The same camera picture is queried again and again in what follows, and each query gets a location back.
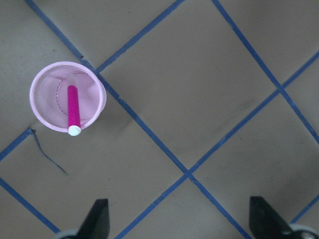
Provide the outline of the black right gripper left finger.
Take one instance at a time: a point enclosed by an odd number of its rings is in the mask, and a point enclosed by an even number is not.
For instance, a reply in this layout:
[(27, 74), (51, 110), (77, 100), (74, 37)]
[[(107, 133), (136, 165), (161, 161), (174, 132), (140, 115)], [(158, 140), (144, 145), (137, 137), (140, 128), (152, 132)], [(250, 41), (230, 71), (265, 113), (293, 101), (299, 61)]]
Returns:
[(107, 239), (110, 232), (108, 199), (98, 199), (93, 204), (76, 234), (77, 239)]

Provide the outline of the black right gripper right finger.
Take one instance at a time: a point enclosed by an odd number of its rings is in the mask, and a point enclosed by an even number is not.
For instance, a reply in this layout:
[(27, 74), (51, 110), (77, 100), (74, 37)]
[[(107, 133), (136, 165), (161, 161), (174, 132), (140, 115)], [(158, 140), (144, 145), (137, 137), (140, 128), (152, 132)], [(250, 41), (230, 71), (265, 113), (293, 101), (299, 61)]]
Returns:
[(261, 196), (250, 197), (250, 231), (256, 239), (293, 239), (294, 231)]

